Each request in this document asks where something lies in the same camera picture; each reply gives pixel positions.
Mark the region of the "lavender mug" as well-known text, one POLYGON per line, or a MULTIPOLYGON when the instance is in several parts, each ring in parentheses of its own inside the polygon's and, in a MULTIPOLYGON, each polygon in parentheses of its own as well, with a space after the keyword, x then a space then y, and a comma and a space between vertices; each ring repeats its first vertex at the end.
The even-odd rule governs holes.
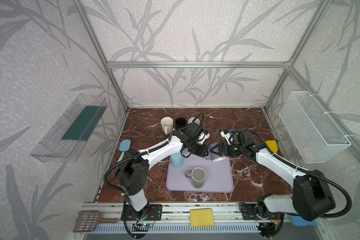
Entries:
POLYGON ((219 152, 220 143, 213 143, 208 146, 209 155, 205 157, 206 160, 212 162, 219 162, 228 159, 228 157, 224 154, 220 155, 219 152))

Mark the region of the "black mug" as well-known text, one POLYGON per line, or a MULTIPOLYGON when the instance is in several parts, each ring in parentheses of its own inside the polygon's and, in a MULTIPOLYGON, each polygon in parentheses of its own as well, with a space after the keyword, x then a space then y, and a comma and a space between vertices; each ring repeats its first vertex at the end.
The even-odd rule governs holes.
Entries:
POLYGON ((177 118, 175 120, 175 129, 181 129, 187 125, 187 120, 185 118, 177 118))

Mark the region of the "white faceted mug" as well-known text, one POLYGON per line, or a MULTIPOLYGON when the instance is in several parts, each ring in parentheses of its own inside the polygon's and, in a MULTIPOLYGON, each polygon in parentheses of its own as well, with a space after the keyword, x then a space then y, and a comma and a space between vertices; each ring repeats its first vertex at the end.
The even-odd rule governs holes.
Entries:
POLYGON ((161 126, 165 135, 169 135, 174 128, 174 120, 171 117, 164 117, 161 119, 161 126))

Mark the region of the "blue polka dot mug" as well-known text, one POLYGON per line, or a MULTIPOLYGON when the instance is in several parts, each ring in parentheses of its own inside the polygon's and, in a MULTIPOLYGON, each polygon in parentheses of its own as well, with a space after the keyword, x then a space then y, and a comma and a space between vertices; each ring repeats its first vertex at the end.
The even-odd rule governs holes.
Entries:
POLYGON ((198 118, 191 117, 188 119, 188 124, 191 124, 191 123, 196 123, 196 124, 200 125, 201 122, 198 118))

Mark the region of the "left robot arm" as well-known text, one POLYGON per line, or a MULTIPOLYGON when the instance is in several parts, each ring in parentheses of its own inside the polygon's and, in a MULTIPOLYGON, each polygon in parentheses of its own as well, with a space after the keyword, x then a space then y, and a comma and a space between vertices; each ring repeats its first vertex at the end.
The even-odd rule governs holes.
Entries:
POLYGON ((144 186, 148 179, 149 170, 172 154, 187 150, 190 155, 206 157, 209 155, 208 147, 204 143, 210 137, 207 130, 202 128, 204 113, 198 114, 195 119, 201 118, 200 124, 193 120, 180 129, 172 130, 169 137, 143 150, 129 149, 123 159, 110 167, 104 174, 103 181, 106 186, 121 192, 125 201, 133 211, 145 215, 149 203, 145 196, 144 186))

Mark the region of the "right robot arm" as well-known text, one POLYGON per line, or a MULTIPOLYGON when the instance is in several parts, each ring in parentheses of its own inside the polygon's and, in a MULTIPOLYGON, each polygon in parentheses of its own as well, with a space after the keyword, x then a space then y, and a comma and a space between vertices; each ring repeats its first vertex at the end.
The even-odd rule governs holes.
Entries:
POLYGON ((258 199, 262 212, 283 212, 311 222, 317 218, 342 217, 351 210, 351 196, 343 187, 318 170, 304 169, 281 157, 263 138, 256 143, 254 134, 246 128, 222 131, 226 141, 212 146, 210 152, 221 157, 246 157, 267 167, 291 186, 293 191, 289 195, 267 195, 258 199), (345 207, 336 213, 332 212, 336 202, 330 187, 339 190, 346 199, 345 207))

